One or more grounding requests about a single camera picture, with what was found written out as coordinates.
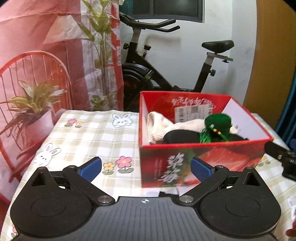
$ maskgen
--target beige knitted fabric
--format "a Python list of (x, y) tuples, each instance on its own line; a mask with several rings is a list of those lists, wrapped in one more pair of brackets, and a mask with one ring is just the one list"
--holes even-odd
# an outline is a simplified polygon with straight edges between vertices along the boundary
[[(150, 112), (147, 118), (147, 132), (150, 144), (156, 144), (163, 141), (165, 134), (172, 130), (189, 130), (201, 132), (205, 128), (205, 120), (196, 119), (184, 123), (174, 124), (158, 112)], [(237, 134), (237, 130), (232, 126), (230, 133)]]

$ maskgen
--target white wall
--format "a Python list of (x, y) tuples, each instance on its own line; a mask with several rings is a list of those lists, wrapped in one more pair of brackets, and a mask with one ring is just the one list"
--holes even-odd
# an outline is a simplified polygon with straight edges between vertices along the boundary
[(253, 66), (256, 34), (256, 0), (232, 0), (232, 39), (235, 47), (230, 50), (234, 62), (229, 65), (225, 86), (221, 93), (233, 96), (243, 103)]
[[(152, 46), (147, 60), (172, 85), (193, 89), (205, 61), (207, 50), (201, 47), (203, 42), (231, 39), (232, 35), (232, 0), (205, 0), (204, 23), (178, 20), (181, 29), (172, 33), (153, 30), (141, 32), (138, 51), (144, 50), (144, 44)], [(157, 23), (163, 20), (142, 20)], [(132, 28), (120, 24), (121, 45), (129, 43)], [(122, 62), (125, 62), (126, 50), (122, 50)], [(203, 92), (221, 93), (225, 84), (228, 65), (215, 60), (215, 77), (209, 76)]]

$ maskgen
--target exercise bike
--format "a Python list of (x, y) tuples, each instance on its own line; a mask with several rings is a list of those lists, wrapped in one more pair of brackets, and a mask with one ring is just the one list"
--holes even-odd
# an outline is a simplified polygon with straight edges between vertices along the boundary
[[(147, 51), (151, 46), (144, 46), (144, 54), (141, 55), (137, 52), (138, 41), (142, 30), (151, 29), (159, 32), (173, 32), (180, 29), (180, 26), (174, 26), (165, 29), (168, 25), (174, 24), (175, 19), (166, 20), (160, 23), (143, 23), (136, 21), (131, 16), (120, 13), (120, 21), (127, 26), (133, 28), (133, 36), (129, 44), (123, 45), (124, 49), (128, 49), (126, 62), (122, 65), (123, 82), (124, 82), (124, 110), (125, 111), (139, 111), (139, 94), (141, 91), (183, 91), (178, 86), (172, 86), (146, 59)], [(216, 71), (212, 68), (214, 58), (220, 58), (223, 62), (228, 63), (233, 61), (232, 58), (219, 55), (234, 47), (232, 40), (205, 42), (202, 47), (212, 51), (208, 52), (207, 58), (203, 64), (200, 75), (197, 79), (192, 92), (201, 92), (208, 75), (214, 76)], [(154, 80), (159, 87), (155, 88), (152, 81)]]

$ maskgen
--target rabbit ear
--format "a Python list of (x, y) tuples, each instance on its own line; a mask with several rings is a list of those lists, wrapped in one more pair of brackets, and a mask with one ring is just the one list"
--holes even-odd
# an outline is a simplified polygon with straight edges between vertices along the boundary
[(131, 114), (126, 114), (123, 116), (123, 118), (129, 118), (131, 116)]
[(44, 147), (44, 151), (50, 152), (52, 150), (52, 143), (48, 143), (45, 147)]
[(289, 207), (291, 208), (293, 205), (294, 205), (294, 198), (292, 198), (292, 197), (288, 197), (288, 205), (289, 205)]
[(120, 119), (120, 116), (117, 115), (117, 114), (113, 114), (112, 116), (113, 116), (114, 119)]
[(56, 155), (56, 154), (59, 154), (61, 151), (62, 151), (61, 148), (56, 148), (56, 149), (52, 150), (52, 152), (50, 152), (50, 154), (51, 154), (52, 156), (54, 156), (54, 155)]

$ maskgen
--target open box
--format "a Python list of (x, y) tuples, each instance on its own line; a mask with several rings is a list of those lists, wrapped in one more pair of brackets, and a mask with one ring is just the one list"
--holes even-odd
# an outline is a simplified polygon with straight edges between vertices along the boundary
[[(175, 108), (212, 104), (212, 113), (231, 117), (239, 135), (249, 140), (196, 144), (150, 144), (147, 116), (151, 111), (175, 122)], [(257, 166), (264, 155), (264, 145), (273, 140), (251, 113), (228, 95), (193, 92), (143, 91), (140, 94), (139, 151), (142, 187), (165, 187), (198, 184), (190, 171), (190, 162), (197, 156), (212, 166), (223, 165), (231, 171)], [(178, 172), (168, 171), (173, 165)]]

